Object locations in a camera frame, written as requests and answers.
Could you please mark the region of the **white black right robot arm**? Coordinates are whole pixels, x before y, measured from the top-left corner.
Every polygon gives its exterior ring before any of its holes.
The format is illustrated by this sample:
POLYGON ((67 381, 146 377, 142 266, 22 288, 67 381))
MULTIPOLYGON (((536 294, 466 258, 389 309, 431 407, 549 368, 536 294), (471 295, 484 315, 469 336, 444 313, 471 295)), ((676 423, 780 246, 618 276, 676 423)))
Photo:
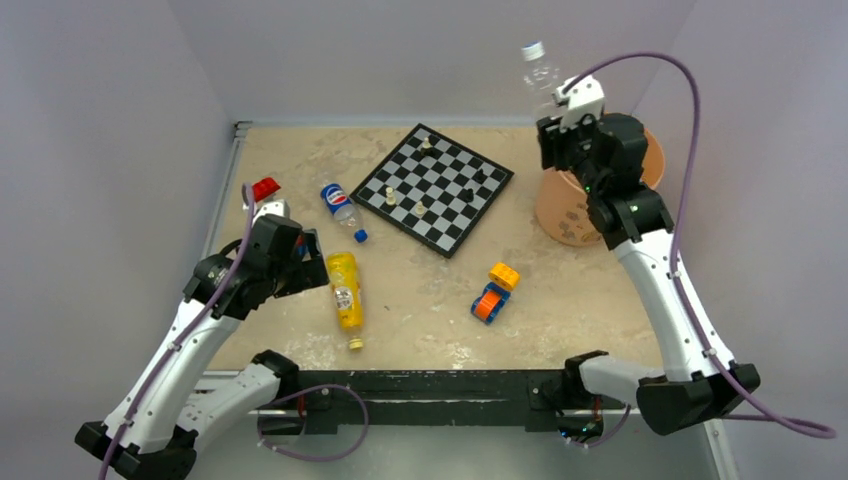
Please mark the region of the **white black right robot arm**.
POLYGON ((674 224, 661 197, 642 180, 648 149, 644 126, 626 114, 585 114, 562 127, 536 123, 545 169, 568 171, 587 195, 590 222, 625 268, 660 346, 663 366, 652 370, 595 350, 566 360, 564 399, 584 407, 606 396, 637 407, 656 434, 669 435, 730 413, 761 380, 752 364, 738 363, 709 329, 693 326, 695 298, 676 286, 687 280, 673 251, 674 224))

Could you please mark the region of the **red toy block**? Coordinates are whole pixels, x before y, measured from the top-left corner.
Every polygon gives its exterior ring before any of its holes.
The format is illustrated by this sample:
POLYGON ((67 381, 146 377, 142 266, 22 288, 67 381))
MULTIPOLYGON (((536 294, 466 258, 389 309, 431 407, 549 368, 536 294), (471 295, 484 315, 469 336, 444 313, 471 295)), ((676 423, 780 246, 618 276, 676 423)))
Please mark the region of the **red toy block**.
POLYGON ((272 177, 265 177, 252 185, 252 193, 255 202, 261 202, 280 189, 278 182, 272 177))

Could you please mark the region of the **black white chessboard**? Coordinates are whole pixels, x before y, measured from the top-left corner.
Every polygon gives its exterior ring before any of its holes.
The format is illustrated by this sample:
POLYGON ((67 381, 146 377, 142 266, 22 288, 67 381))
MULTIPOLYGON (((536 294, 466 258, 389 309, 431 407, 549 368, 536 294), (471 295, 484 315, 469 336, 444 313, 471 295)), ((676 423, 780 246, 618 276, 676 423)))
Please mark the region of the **black white chessboard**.
POLYGON ((412 128, 387 156, 352 190, 350 197, 363 209, 397 227, 427 248, 451 258, 509 184, 514 172, 424 124, 412 128), (422 155, 430 137, 434 158, 422 155), (486 180, 473 180, 482 170, 486 180), (385 189, 395 190, 397 203, 385 203, 385 189), (458 194, 474 191, 472 202, 458 194), (422 202, 427 212, 418 217, 422 202))

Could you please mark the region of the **yellow juice bottle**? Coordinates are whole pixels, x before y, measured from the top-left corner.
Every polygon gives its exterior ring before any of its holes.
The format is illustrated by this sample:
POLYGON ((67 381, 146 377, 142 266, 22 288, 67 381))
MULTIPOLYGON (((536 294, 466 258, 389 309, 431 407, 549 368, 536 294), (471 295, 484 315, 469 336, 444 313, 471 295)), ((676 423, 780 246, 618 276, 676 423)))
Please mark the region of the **yellow juice bottle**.
POLYGON ((337 252, 327 257, 326 265, 339 326, 348 337, 348 348, 359 351, 364 347, 365 320, 356 259, 350 252, 337 252))

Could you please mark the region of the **aluminium table frame rail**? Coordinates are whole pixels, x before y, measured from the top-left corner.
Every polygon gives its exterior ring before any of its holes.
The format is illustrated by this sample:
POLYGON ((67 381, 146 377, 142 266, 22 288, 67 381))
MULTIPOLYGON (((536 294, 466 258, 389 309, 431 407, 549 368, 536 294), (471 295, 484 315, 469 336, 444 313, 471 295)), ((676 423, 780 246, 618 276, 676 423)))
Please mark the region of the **aluminium table frame rail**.
POLYGON ((211 222, 200 251, 199 259, 206 258, 215 252, 216 242, 222 229, 222 223, 226 217, 228 198, 232 190, 238 165, 242 156, 242 150, 254 122, 250 120, 238 121, 233 125, 233 137, 224 162, 223 179, 213 204, 211 222))

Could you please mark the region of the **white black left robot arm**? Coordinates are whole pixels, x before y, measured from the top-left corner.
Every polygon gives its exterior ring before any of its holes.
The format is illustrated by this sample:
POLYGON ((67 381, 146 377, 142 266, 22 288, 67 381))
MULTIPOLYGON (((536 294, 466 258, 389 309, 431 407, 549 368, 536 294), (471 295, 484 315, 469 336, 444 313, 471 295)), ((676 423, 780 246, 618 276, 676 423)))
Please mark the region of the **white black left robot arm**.
POLYGON ((318 233, 286 216, 258 214, 240 239, 201 260, 175 319, 142 376, 100 421, 84 423, 78 446, 100 460, 99 478, 184 479, 212 437, 248 409, 284 409, 297 399, 297 368, 270 351, 211 397, 189 397, 212 358, 269 299, 327 285, 318 233))

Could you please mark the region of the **orange blue toy car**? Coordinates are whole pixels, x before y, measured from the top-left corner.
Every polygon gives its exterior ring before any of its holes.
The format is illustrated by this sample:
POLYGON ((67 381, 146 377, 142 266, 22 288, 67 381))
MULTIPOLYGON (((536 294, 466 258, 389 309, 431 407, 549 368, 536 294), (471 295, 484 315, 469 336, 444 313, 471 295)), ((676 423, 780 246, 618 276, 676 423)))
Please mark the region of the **orange blue toy car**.
POLYGON ((490 325, 511 297, 511 292, 489 282, 479 297, 471 304, 470 313, 486 325, 490 325))

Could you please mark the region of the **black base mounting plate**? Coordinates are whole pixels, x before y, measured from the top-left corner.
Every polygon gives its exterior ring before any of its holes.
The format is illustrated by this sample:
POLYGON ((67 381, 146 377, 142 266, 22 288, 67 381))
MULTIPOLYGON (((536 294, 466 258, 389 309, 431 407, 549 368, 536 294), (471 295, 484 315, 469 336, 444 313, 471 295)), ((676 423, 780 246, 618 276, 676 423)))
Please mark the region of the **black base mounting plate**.
POLYGON ((309 434, 342 425, 521 427, 558 432, 622 408, 609 397, 576 394, 562 369, 312 370, 286 379, 270 407, 292 408, 309 434))

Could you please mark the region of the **white chess piece left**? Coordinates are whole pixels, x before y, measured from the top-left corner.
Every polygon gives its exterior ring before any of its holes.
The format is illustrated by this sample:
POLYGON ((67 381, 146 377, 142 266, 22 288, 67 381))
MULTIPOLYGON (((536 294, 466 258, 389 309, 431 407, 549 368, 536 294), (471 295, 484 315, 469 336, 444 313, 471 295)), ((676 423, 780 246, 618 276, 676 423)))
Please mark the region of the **white chess piece left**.
POLYGON ((397 199, 395 196, 395 190, 392 187, 387 187, 385 189, 385 203, 388 206, 395 206, 397 203, 397 199))

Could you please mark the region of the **clear plastic bottle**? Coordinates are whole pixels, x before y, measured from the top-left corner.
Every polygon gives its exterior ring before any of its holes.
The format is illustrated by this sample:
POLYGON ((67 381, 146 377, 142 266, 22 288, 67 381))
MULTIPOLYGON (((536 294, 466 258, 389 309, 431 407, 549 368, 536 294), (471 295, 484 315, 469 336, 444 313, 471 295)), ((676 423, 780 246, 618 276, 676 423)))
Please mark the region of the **clear plastic bottle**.
POLYGON ((561 84, 559 68, 546 55, 542 41, 535 41, 521 49, 524 60, 524 82, 531 98, 533 120, 556 114, 556 88, 561 84))

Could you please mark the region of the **blue pepsi bottle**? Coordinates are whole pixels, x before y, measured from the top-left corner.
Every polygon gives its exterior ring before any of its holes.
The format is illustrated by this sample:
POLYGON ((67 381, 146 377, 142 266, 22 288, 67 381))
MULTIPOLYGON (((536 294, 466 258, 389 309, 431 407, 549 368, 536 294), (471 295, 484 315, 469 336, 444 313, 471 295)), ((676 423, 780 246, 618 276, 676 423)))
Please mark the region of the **blue pepsi bottle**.
POLYGON ((320 197, 334 221, 348 231, 357 243, 364 243, 368 239, 360 210, 338 183, 325 182, 320 197))

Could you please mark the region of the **orange plastic bin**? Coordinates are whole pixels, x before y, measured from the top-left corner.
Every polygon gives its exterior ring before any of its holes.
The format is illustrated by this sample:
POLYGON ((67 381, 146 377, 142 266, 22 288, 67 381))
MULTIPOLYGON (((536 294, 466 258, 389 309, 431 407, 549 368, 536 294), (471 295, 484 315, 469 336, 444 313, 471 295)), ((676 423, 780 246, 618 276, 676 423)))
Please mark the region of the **orange plastic bin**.
MULTIPOLYGON (((665 152, 650 130, 645 130, 648 148, 641 180, 651 188, 661 182, 666 166, 665 152)), ((588 247, 603 242, 589 216, 587 194, 573 174, 548 168, 536 196, 535 216, 541 228, 553 239, 572 247, 588 247)))

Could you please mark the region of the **yellow toy block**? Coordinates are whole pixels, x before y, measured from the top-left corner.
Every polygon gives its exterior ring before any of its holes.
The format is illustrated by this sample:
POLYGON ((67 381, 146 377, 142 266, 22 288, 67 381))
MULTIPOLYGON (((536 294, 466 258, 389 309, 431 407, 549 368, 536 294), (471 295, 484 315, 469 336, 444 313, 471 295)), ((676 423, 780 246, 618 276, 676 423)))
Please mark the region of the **yellow toy block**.
POLYGON ((521 276, 516 270, 502 262, 494 264, 488 273, 488 277, 491 282, 508 292, 512 292, 521 280, 521 276))

